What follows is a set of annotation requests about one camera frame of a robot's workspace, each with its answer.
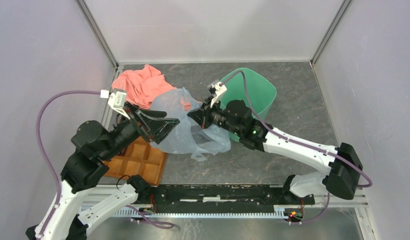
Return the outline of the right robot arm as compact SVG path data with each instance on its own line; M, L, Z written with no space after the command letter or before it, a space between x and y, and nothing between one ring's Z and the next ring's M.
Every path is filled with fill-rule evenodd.
M252 110L243 100L232 100L225 109L207 100L188 116L203 129L220 127L238 136L239 142L251 150L282 155L314 168L313 173L287 178L281 196L288 204L320 193L344 200L355 197L363 165L348 143L324 145L289 135L253 118Z

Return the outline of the blue plastic trash bag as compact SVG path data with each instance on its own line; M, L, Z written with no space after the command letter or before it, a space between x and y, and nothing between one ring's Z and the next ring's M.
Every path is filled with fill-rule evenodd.
M176 88L157 96L150 109L164 111L168 118L176 118L180 123L159 144L151 146L168 154L191 154L191 158L202 162L208 155L228 152L231 140L228 131L211 125L202 129L193 119L188 117L191 110L200 108L200 102L194 99L185 88Z

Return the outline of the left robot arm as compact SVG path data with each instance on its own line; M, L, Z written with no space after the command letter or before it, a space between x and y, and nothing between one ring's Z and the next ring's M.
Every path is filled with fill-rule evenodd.
M127 106L126 119L112 131L98 121L86 121L71 138L75 152L68 158L60 174L60 190L47 215L26 230L30 240L85 240L94 229L123 207L134 202L146 203L150 184L140 175L127 182L93 207L81 210L85 198L109 170L106 161L120 154L132 142L162 142L180 123L168 118L164 111L141 110Z

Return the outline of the green trash bin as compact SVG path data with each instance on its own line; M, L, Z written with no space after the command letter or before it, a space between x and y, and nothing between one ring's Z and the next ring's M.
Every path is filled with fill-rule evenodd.
M225 109L228 102L232 100L243 100L246 106L249 106L245 94L243 75L237 73L237 71L243 71L252 107L259 117L264 120L277 96L277 90L265 77L246 67L230 72L221 80L225 82L227 91L220 100L220 107Z

